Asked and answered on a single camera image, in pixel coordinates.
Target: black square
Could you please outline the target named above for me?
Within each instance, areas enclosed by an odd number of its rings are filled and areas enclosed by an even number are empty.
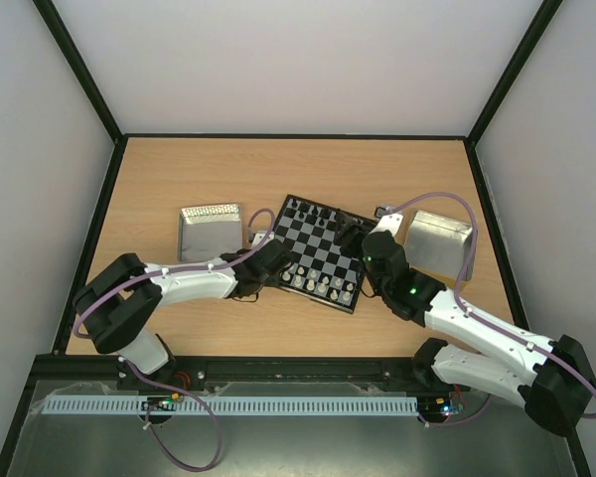
[[[315,256],[316,250],[317,248],[315,248],[313,245],[307,245],[305,246],[305,251],[303,251],[302,254],[307,256]]]
[[[325,250],[325,251],[329,251],[329,249],[331,248],[331,245],[333,245],[334,243],[330,240],[320,240],[320,245],[318,246],[318,248]]]
[[[288,232],[289,232],[289,229],[287,229],[285,226],[278,226],[276,228],[276,230],[274,231],[274,233],[277,236],[281,236],[281,237],[287,237]]]
[[[338,278],[344,278],[347,276],[347,269],[337,266],[336,271],[334,271],[334,276],[337,276]]]
[[[338,263],[338,257],[339,257],[339,255],[337,253],[333,253],[332,251],[330,251],[327,254],[327,261],[329,263],[336,264],[336,263]]]
[[[319,260],[318,258],[314,258],[314,261],[311,264],[311,267],[318,271],[321,271],[324,264],[325,264],[324,261]]]

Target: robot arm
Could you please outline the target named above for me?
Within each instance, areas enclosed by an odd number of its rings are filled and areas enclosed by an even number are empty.
[[[151,375],[171,359],[161,339],[145,327],[156,309],[198,298],[241,298],[255,294],[264,285],[275,285],[279,273],[294,258],[277,239],[270,240],[241,263],[226,266],[240,255],[224,253],[205,263],[164,266],[143,263],[136,254],[126,253],[75,296],[74,307],[81,315],[115,286],[132,277],[151,275],[127,289],[129,296],[117,293],[103,302],[83,322],[97,353],[117,353],[143,374]]]
[[[534,421],[553,433],[571,433],[592,395],[534,348],[560,358],[595,388],[596,378],[580,343],[565,335],[555,342],[506,323],[464,300],[457,303],[454,290],[408,266],[403,247],[394,239],[404,222],[400,214],[382,217],[370,232],[360,231],[344,218],[342,222],[347,224],[342,227],[339,242],[346,240],[349,252],[353,250],[364,261],[373,291],[393,314],[457,338],[485,355],[431,339],[420,353],[424,356],[422,382],[439,379],[485,391],[523,407]]]

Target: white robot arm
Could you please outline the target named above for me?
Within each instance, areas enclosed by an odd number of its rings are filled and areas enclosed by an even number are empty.
[[[363,236],[348,228],[357,241],[362,240],[360,254],[373,291],[396,316],[445,333],[482,353],[475,355],[431,339],[420,354],[424,356],[424,380],[439,379],[499,396],[523,407],[547,430],[568,435],[592,395],[556,362],[535,350],[560,358],[596,388],[580,343],[566,335],[554,341],[511,325],[457,298],[454,290],[440,281],[411,269],[403,247],[394,240],[403,222],[400,214],[386,215]]]

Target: cable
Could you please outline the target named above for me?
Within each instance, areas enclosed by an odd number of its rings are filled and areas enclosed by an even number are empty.
[[[146,385],[154,386],[155,388],[160,388],[162,390],[172,391],[174,393],[179,393],[181,395],[184,395],[184,396],[187,396],[189,398],[192,398],[196,402],[198,402],[199,405],[203,409],[206,410],[206,412],[208,413],[208,415],[212,418],[212,421],[215,424],[215,430],[217,431],[217,450],[215,451],[215,455],[212,458],[212,460],[210,461],[210,463],[207,464],[207,465],[205,465],[205,466],[203,466],[203,467],[196,467],[194,465],[186,464],[185,462],[182,462],[177,457],[175,457],[172,454],[172,452],[170,452],[170,450],[168,450],[168,448],[163,443],[163,441],[161,440],[161,438],[159,437],[159,435],[157,435],[157,432],[155,431],[155,429],[152,427],[152,424],[150,423],[150,412],[152,412],[152,410],[154,409],[154,407],[155,407],[154,405],[153,406],[150,406],[148,408],[148,410],[146,411],[146,416],[144,418],[144,421],[146,422],[146,427],[145,428],[148,429],[148,431],[155,438],[155,440],[157,441],[157,445],[159,445],[159,448],[164,453],[164,455],[166,456],[166,458],[170,462],[172,462],[173,464],[175,464],[177,467],[179,467],[180,469],[186,470],[188,472],[205,472],[206,470],[210,470],[210,469],[214,468],[219,463],[219,458],[221,457],[221,451],[223,450],[223,431],[221,430],[221,424],[219,423],[219,418],[217,417],[216,414],[214,414],[212,412],[212,410],[206,404],[206,402],[203,401],[201,398],[199,398],[199,397],[193,395],[192,393],[188,392],[188,391],[181,390],[181,389],[176,388],[174,386],[164,385],[164,384],[161,384],[161,383],[157,383],[156,381],[149,380],[148,378],[146,378],[137,369],[137,367],[135,365],[133,365],[132,363],[130,363],[128,360],[126,360],[125,363],[128,365],[128,368],[130,368],[130,370],[134,373],[134,375],[137,377],[137,379],[139,381],[145,383]]]
[[[269,214],[269,217],[271,219],[269,228],[267,229],[267,232],[265,233],[262,240],[258,243],[258,245],[253,247],[250,251],[244,253],[239,258],[235,259],[234,261],[231,261],[230,263],[221,263],[219,265],[216,265],[213,268],[208,268],[207,265],[183,265],[183,266],[178,266],[177,268],[170,270],[169,273],[174,275],[176,273],[183,273],[186,271],[208,271],[210,269],[224,270],[226,268],[231,268],[235,265],[238,265],[239,263],[243,263],[245,260],[247,260],[252,255],[254,255],[257,251],[259,251],[266,244],[267,239],[269,238],[269,236],[271,235],[271,233],[273,231],[274,223],[276,222],[276,215],[274,214],[274,212],[271,209],[260,209],[259,211],[256,211],[254,213],[254,215],[251,216],[251,218],[249,219],[249,223],[247,224],[247,229],[249,231],[251,230],[251,226],[254,222],[254,219],[256,219],[256,217],[258,217],[262,213]],[[75,322],[73,323],[73,334],[76,335],[78,338],[87,339],[88,335],[85,333],[82,333],[79,330],[79,327],[92,314],[92,312],[94,312],[103,303],[108,301],[110,298],[115,296],[120,291],[123,291],[123,290],[131,287],[132,285],[139,283],[140,281],[148,280],[150,278],[154,278],[155,276],[160,276],[162,274],[163,274],[163,270],[156,270],[156,271],[151,271],[149,273],[144,273],[142,275],[130,278],[129,280],[124,281],[120,285],[115,286],[108,292],[104,293],[92,305],[90,305],[88,308],[86,308],[84,310],[84,312],[78,318],[75,319]]]
[[[499,325],[497,325],[495,323],[491,323],[490,321],[486,320],[485,318],[478,315],[477,313],[474,313],[474,312],[468,310],[468,307],[461,301],[461,295],[460,295],[459,289],[461,288],[461,284],[464,280],[464,276],[466,274],[466,270],[468,269],[468,266],[473,262],[473,260],[475,258],[475,250],[477,248],[477,238],[479,236],[479,227],[477,225],[477,218],[475,217],[475,212],[473,211],[472,207],[470,207],[470,205],[464,199],[459,197],[457,194],[453,194],[451,192],[429,192],[427,194],[422,194],[421,196],[411,199],[410,201],[407,201],[407,202],[403,203],[401,206],[398,206],[394,209],[388,208],[387,211],[394,214],[396,212],[401,211],[402,209],[405,209],[408,206],[411,206],[412,204],[415,204],[419,201],[423,201],[424,199],[429,199],[432,197],[448,197],[450,199],[454,199],[455,201],[459,202],[466,209],[466,212],[468,213],[468,216],[470,217],[470,222],[473,226],[472,246],[470,247],[468,256],[466,256],[466,258],[464,259],[464,262],[461,265],[461,268],[459,269],[459,273],[457,274],[457,280],[455,281],[455,289],[453,290],[453,294],[455,297],[455,301],[457,302],[457,306],[459,306],[459,308],[464,313],[466,313],[468,316],[474,318],[477,322],[481,323],[482,325],[485,325],[488,328],[491,328],[492,330],[495,330],[498,333],[501,333],[502,335],[516,341],[517,343],[519,343],[522,346],[527,346],[528,340],[526,340],[524,338],[520,338],[518,336],[515,336],[510,331],[507,331],[506,329],[500,327]],[[591,385],[591,383],[589,383],[585,378],[583,378],[583,376],[580,373],[578,373],[574,368],[572,368],[570,365],[565,363],[563,360],[561,360],[557,356],[542,349],[541,347],[539,347],[537,345],[534,345],[533,349],[535,351],[541,353],[548,360],[553,361],[558,366],[560,366],[562,369],[564,369],[567,373],[572,375],[596,399],[596,388],[594,388]],[[596,412],[584,413],[583,417],[587,418],[587,419],[596,419]]]

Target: wooden surface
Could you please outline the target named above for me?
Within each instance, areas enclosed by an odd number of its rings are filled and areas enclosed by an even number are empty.
[[[280,209],[287,194],[371,217],[377,204],[400,204],[430,191],[459,194],[480,225],[473,279],[463,296],[511,320],[464,146],[460,141],[132,138],[97,246],[90,276],[125,252],[176,263],[183,207],[240,203],[243,221],[262,207]],[[420,208],[468,222],[458,203],[432,199]],[[267,227],[261,215],[254,224]],[[411,356],[440,336],[392,315],[379,298],[360,296],[353,315],[277,289],[257,303],[198,300],[168,306],[150,319],[175,355]],[[72,337],[70,354],[94,354]]]

